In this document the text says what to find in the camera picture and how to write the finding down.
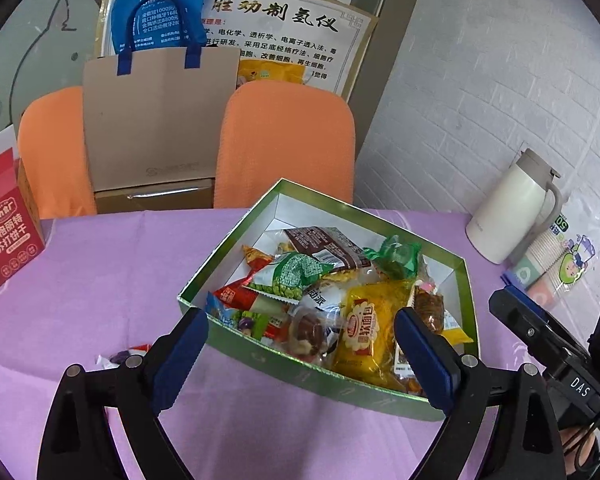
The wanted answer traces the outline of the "person right hand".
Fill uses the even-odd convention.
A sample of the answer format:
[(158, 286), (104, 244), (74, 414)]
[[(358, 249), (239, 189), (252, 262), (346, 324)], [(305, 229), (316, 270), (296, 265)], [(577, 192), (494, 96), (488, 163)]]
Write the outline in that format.
[(560, 430), (559, 437), (567, 474), (573, 474), (591, 455), (596, 443), (595, 434), (588, 428), (568, 428)]

